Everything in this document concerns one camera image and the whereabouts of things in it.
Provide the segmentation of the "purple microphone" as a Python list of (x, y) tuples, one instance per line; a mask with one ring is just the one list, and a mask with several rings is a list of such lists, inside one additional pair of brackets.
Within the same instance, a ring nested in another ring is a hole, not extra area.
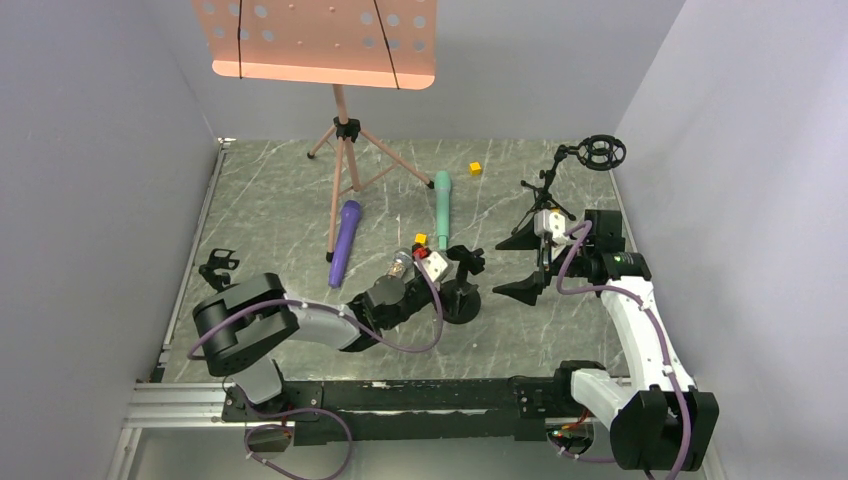
[(331, 288), (339, 288), (343, 283), (361, 217), (362, 207), (359, 202), (348, 200), (343, 204), (335, 251), (328, 275), (328, 285)]

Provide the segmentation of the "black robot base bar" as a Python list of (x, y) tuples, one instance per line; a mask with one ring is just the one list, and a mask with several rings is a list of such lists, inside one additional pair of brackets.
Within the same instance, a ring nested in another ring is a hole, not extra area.
[(388, 381), (287, 381), (280, 397), (251, 405), (225, 390), (225, 423), (290, 422), (297, 446), (344, 441), (507, 437), (543, 441), (581, 417), (557, 376)]

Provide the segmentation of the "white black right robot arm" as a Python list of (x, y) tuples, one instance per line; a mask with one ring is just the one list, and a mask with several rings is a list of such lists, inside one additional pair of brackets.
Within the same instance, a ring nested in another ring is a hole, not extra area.
[(628, 384), (592, 361), (563, 362), (554, 383), (607, 429), (612, 462), (647, 477), (664, 471), (674, 479), (701, 467), (719, 405), (677, 356), (658, 312), (650, 268), (641, 254), (627, 250), (623, 227), (618, 210), (589, 209), (573, 226), (559, 212), (540, 210), (496, 246), (535, 251), (536, 269), (493, 291), (530, 306), (549, 286), (564, 296), (593, 293), (600, 299), (623, 349)]

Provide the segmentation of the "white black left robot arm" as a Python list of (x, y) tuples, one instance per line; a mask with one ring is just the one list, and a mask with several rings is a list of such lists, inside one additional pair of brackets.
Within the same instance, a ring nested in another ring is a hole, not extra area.
[(386, 344), (384, 332), (425, 306), (437, 323), (456, 319), (460, 303), (449, 284), (436, 285), (421, 272), (409, 281), (383, 275), (342, 305), (302, 299), (280, 277), (264, 273), (197, 304), (192, 319), (198, 334), (188, 358), (202, 360), (213, 377), (230, 377), (253, 404), (282, 395), (284, 379), (272, 350), (286, 340), (316, 343), (345, 353)]

